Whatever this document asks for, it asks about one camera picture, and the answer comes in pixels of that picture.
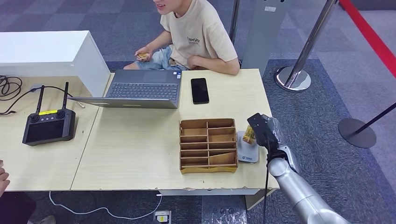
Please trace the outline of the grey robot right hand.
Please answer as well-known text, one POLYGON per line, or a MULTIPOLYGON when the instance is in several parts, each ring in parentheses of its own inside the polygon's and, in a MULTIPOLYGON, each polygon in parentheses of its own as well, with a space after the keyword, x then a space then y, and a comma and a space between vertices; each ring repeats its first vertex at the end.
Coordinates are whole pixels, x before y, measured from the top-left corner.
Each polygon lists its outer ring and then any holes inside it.
POLYGON ((271 134, 266 134, 268 140, 267 150, 270 156, 275 157, 281 153, 289 153, 290 149, 285 142, 281 124, 278 119, 262 114, 271 134))

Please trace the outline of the person's right hand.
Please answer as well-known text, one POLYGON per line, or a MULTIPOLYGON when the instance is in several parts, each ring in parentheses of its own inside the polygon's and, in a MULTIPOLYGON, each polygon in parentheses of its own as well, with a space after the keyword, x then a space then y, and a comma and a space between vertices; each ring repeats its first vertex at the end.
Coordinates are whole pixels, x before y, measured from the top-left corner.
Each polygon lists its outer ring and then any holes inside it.
POLYGON ((138 61, 150 61, 153 54, 153 50, 148 46, 142 47, 135 52, 136 59, 138 61))

